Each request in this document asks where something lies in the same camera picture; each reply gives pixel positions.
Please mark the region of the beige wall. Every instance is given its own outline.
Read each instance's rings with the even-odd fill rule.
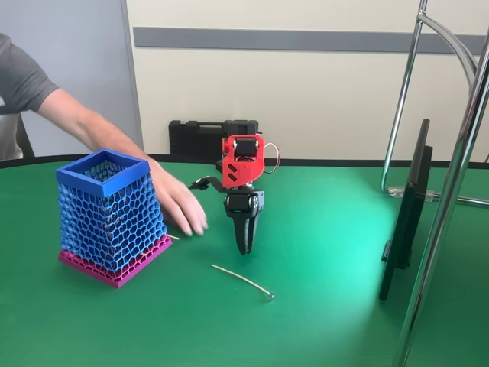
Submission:
[[[128,13],[131,27],[411,32],[417,6],[417,0],[128,0]],[[431,0],[427,14],[457,34],[486,34],[489,2],[467,1],[463,9],[473,12],[457,19],[460,1]],[[283,157],[329,159],[384,158],[407,57],[134,46],[133,51],[146,151],[169,153],[172,119],[257,119]],[[418,55],[394,157],[412,157],[420,123],[429,118],[434,159],[448,160],[467,96],[454,56]],[[473,161],[489,153],[487,125],[489,117]]]

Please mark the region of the metal pipe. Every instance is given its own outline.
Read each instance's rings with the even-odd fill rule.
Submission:
[[[440,193],[434,193],[433,194],[433,199],[436,201],[440,200]],[[477,199],[475,197],[466,197],[466,196],[459,196],[457,198],[458,203],[462,204],[471,204],[471,205],[479,205],[479,206],[489,206],[489,200],[483,200],[483,199]]]
[[[428,0],[421,0],[421,2],[419,3],[418,14],[425,13],[427,2]],[[387,147],[387,153],[385,155],[385,161],[384,161],[384,169],[382,170],[381,190],[384,193],[388,193],[388,190],[386,188],[387,172],[389,171],[390,161],[392,161],[392,154],[394,151],[394,145],[396,144],[397,131],[399,130],[400,118],[404,110],[407,88],[410,85],[411,73],[413,72],[414,59],[416,58],[416,51],[418,49],[419,36],[421,35],[422,27],[423,27],[423,22],[420,21],[419,19],[416,19],[413,39],[411,40],[410,54],[407,58],[407,65],[406,65],[406,70],[404,72],[403,85],[401,86],[400,89],[399,101],[397,102],[396,115],[394,117],[392,131],[390,132],[389,145]]]
[[[410,304],[404,319],[400,335],[399,346],[393,360],[393,367],[404,367],[413,342],[416,328],[419,325],[418,315],[425,303],[425,294],[432,280],[433,270],[439,255],[440,245],[443,242],[453,209],[457,203],[457,196],[467,170],[468,162],[474,148],[475,139],[484,116],[484,110],[489,97],[489,31],[479,60],[478,70],[465,110],[464,120],[457,137],[455,149],[450,162],[449,171],[443,184],[440,203],[436,210],[429,231],[428,241],[419,267],[416,283],[414,284]]]
[[[445,42],[449,44],[450,48],[453,50],[453,52],[455,52],[455,55],[457,55],[462,67],[464,68],[465,76],[467,77],[467,82],[470,87],[474,82],[474,74],[477,70],[477,63],[474,59],[474,55],[470,53],[467,47],[465,47],[457,36],[455,36],[451,31],[437,21],[434,21],[424,14],[419,14],[418,19],[438,33],[445,40]]]

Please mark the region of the person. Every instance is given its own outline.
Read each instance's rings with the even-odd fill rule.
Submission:
[[[93,151],[108,148],[147,160],[164,215],[187,235],[202,235],[207,229],[203,208],[183,183],[119,128],[54,84],[25,51],[0,33],[0,160],[22,157],[15,135],[19,115],[27,110],[43,116]]]

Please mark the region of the metal pin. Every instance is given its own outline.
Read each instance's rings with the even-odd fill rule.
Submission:
[[[235,277],[240,278],[243,281],[246,281],[247,283],[251,284],[253,287],[258,288],[260,291],[264,292],[268,296],[268,300],[270,302],[275,299],[275,294],[274,293],[267,291],[265,288],[260,287],[258,284],[250,281],[249,279],[247,279],[247,278],[245,278],[245,277],[243,277],[243,276],[241,276],[239,274],[233,273],[232,271],[229,271],[229,270],[226,270],[224,268],[221,268],[220,266],[217,266],[217,265],[214,265],[214,264],[211,264],[211,266],[213,268],[219,269],[220,271],[223,271],[223,272],[228,273],[230,275],[234,275]]]

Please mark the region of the blue honeycomb structure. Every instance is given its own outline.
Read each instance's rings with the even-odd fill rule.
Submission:
[[[101,150],[57,170],[61,248],[120,273],[167,228],[149,164]]]

